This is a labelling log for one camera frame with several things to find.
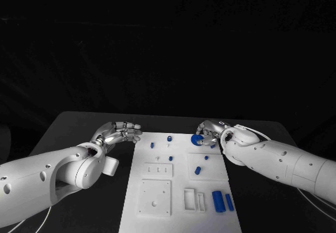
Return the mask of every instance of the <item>small blue part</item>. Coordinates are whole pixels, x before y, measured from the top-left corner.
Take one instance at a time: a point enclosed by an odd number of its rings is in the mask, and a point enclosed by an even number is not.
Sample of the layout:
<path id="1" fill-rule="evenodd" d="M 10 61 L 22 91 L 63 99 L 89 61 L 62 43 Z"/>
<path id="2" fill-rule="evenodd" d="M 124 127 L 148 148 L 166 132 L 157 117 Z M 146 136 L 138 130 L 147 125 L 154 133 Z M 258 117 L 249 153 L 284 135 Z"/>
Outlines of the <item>small blue part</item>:
<path id="1" fill-rule="evenodd" d="M 225 212 L 226 209 L 225 209 L 225 205 L 223 205 L 222 192 L 221 191 L 212 192 L 212 198 L 213 198 L 216 212 L 218 213 Z"/>
<path id="2" fill-rule="evenodd" d="M 203 139 L 202 135 L 196 135 L 196 134 L 195 134 L 195 135 L 192 136 L 192 143 L 193 143 L 196 146 L 202 146 L 202 145 L 197 144 L 197 141 L 202 140 L 202 139 Z"/>
<path id="3" fill-rule="evenodd" d="M 197 175 L 199 173 L 200 173 L 200 167 L 197 166 L 197 167 L 196 167 L 195 174 Z"/>
<path id="4" fill-rule="evenodd" d="M 234 211 L 235 209 L 234 209 L 234 205 L 232 205 L 229 194 L 225 194 L 225 197 L 226 197 L 226 202 L 228 202 L 228 206 L 229 206 L 229 211 Z"/>

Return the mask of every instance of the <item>dark wall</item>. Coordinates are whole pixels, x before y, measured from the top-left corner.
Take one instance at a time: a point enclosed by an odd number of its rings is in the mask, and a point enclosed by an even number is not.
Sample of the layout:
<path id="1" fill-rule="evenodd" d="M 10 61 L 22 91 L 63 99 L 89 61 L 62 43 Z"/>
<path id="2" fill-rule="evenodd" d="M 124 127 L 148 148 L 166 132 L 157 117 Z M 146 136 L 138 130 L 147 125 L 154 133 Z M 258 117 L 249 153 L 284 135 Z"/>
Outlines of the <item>dark wall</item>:
<path id="1" fill-rule="evenodd" d="M 309 1 L 7 8 L 0 117 L 20 153 L 60 112 L 89 111 L 278 121 L 298 147 L 336 159 L 333 9 Z"/>

